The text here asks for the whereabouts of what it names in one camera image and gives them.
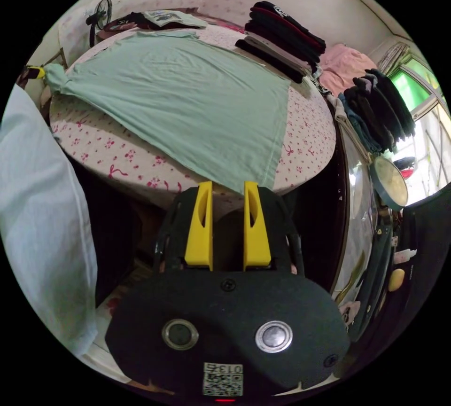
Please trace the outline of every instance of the bedsheet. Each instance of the bedsheet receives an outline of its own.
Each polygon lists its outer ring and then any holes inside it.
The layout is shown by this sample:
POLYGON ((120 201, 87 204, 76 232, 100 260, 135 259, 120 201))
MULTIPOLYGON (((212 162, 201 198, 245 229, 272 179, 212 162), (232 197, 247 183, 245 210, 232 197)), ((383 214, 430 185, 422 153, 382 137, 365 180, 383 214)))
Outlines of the bedsheet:
MULTIPOLYGON (((74 65, 88 60, 115 40, 135 31, 125 31, 102 41, 74 65)), ((236 40, 242 37, 239 32, 217 25, 209 25, 205 30, 195 32, 206 43, 263 63, 235 48, 236 40)), ((283 76, 271 66, 267 68, 283 76)), ((76 98, 55 96, 50 107, 50 123, 61 147, 70 157, 117 189, 163 209, 169 208, 176 194, 205 180, 129 132, 108 115, 76 98)), ((287 125, 273 190, 282 195, 312 179, 329 163, 335 142, 333 117, 318 89, 308 78, 304 78, 300 85, 292 83, 288 89, 287 125)), ((243 198, 227 189, 215 185, 214 193, 214 219, 243 206, 243 198)))

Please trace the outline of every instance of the round mirror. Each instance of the round mirror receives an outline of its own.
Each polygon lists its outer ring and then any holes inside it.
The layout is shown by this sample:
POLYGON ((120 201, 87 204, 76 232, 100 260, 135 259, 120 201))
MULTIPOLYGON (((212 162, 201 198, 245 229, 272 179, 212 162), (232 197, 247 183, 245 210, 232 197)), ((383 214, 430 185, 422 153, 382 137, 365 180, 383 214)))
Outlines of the round mirror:
POLYGON ((370 166, 370 174, 374 188, 387 206, 399 211, 407 205, 407 185, 403 175, 391 161, 377 157, 370 166))

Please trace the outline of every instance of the clothing pile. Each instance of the clothing pile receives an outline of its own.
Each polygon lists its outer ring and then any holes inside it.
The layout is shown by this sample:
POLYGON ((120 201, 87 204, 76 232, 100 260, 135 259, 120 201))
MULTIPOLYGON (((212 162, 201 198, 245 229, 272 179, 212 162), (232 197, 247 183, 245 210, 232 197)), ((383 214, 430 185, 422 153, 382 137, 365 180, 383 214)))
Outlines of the clothing pile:
POLYGON ((338 95, 366 150, 394 151, 396 143, 415 136, 415 123, 392 81, 376 69, 353 78, 354 85, 338 95))
POLYGON ((278 6, 262 1, 250 9, 246 37, 235 45, 283 72, 296 83, 314 75, 326 43, 311 34, 278 6))

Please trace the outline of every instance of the yellow object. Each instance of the yellow object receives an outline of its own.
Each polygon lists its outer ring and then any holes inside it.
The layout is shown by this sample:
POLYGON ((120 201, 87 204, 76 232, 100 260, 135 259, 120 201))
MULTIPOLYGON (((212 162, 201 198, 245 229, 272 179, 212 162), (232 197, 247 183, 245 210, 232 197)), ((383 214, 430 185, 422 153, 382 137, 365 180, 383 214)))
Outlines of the yellow object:
POLYGON ((42 66, 28 66, 28 69, 37 69, 39 71, 38 75, 34 78, 44 78, 46 75, 46 72, 42 66))
POLYGON ((248 267, 266 267, 271 263, 263 209, 255 182, 244 183, 244 261, 248 267))
POLYGON ((405 271, 402 268, 398 268, 393 271, 389 280, 389 292, 398 290, 404 282, 405 271))
POLYGON ((185 262, 189 266, 207 266, 213 271, 213 183, 210 181, 199 184, 185 262))

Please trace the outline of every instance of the sticker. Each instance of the sticker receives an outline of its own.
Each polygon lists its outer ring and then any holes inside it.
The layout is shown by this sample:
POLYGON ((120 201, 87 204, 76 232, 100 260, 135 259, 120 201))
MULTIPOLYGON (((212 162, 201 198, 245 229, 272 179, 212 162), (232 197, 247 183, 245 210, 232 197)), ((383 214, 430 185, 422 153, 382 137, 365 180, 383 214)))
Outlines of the sticker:
POLYGON ((214 397, 241 397, 243 395, 242 364, 205 362, 202 393, 214 397))

